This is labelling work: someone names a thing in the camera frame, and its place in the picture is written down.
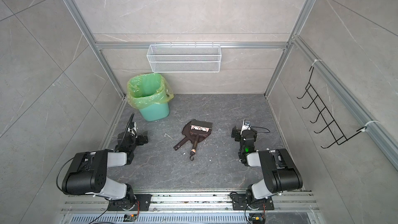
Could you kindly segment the aluminium mounting rail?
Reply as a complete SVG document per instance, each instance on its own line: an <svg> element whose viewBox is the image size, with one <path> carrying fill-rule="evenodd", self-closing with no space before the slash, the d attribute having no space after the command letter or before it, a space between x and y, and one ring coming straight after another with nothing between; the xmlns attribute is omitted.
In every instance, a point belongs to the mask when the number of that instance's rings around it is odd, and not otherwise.
<svg viewBox="0 0 398 224"><path fill-rule="evenodd" d="M67 197L57 224L323 224L310 191L272 196L274 210L235 211L229 194L243 189L138 190L151 194L148 211L108 211L108 202L94 197Z"/></svg>

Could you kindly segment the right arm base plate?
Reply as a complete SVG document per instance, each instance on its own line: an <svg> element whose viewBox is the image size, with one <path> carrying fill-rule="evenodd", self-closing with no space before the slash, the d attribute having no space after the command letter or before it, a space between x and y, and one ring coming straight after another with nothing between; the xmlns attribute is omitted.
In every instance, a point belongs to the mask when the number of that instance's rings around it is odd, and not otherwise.
<svg viewBox="0 0 398 224"><path fill-rule="evenodd" d="M272 198L264 198L256 200L249 198L245 194L238 194L236 192L230 193L229 197L232 200L232 206L235 211L240 211L240 210L272 211L275 209Z"/></svg>

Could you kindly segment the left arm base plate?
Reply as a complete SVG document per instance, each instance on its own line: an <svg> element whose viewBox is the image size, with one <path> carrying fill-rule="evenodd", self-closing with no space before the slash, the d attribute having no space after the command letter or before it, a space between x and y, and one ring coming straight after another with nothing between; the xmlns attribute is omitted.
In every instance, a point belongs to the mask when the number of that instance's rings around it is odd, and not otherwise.
<svg viewBox="0 0 398 224"><path fill-rule="evenodd" d="M108 211L148 211L152 195L151 194L137 194L134 198L128 197L112 201Z"/></svg>

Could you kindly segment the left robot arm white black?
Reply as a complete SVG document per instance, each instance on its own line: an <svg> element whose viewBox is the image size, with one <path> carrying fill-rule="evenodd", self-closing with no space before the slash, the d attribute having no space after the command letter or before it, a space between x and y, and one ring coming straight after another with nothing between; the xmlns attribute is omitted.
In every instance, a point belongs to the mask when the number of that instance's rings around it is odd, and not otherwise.
<svg viewBox="0 0 398 224"><path fill-rule="evenodd" d="M79 152L71 162L62 183L56 178L57 188L65 195L94 196L106 199L113 211L130 211L140 208L132 186L119 183L107 176L109 168L130 165L135 157L137 146L148 143L147 132L137 133L134 114L127 122L125 130L118 135L118 144L114 149Z"/></svg>

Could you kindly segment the green trash bin with liner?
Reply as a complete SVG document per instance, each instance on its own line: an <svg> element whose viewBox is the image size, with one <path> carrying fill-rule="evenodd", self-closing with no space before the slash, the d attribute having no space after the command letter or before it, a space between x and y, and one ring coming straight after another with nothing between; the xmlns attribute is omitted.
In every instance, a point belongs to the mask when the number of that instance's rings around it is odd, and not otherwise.
<svg viewBox="0 0 398 224"><path fill-rule="evenodd" d="M159 73L142 74L127 82L127 102L140 111L146 121L157 121L170 114L174 92Z"/></svg>

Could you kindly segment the dark brown dustpan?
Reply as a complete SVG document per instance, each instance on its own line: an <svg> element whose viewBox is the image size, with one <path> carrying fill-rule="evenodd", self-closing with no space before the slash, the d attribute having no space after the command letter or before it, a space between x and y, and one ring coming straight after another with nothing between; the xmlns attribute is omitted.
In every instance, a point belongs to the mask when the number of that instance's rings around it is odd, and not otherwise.
<svg viewBox="0 0 398 224"><path fill-rule="evenodd" d="M182 135L184 136L184 138L177 144L175 145L173 148L174 150L178 150L181 146L183 146L186 142L190 141L193 144L194 141L194 137L190 136L189 133L189 123L187 123L183 130L182 130Z"/></svg>

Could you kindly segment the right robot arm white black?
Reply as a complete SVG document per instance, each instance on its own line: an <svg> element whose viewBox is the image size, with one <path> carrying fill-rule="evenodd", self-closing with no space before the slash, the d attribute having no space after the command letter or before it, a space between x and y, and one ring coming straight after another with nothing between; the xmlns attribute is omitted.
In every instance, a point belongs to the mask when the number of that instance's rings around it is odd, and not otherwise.
<svg viewBox="0 0 398 224"><path fill-rule="evenodd" d="M263 178L250 185L245 193L245 209L258 208L272 196L284 191L298 190L303 187L303 179L285 148L259 151L255 148L258 136L257 128L249 119L244 119L242 127L232 129L231 137L239 142L238 156L247 167L261 168Z"/></svg>

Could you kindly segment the dark brown hand brush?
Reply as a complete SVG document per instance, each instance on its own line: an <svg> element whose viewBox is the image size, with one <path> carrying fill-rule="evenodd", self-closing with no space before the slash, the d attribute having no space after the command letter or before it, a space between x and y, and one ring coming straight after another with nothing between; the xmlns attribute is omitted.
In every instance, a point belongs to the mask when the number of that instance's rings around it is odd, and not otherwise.
<svg viewBox="0 0 398 224"><path fill-rule="evenodd" d="M189 122L189 133L191 137L194 137L193 146L190 151L190 160L194 160L194 156L197 153L197 146L200 142L200 138L206 139L212 131L212 122L192 120Z"/></svg>

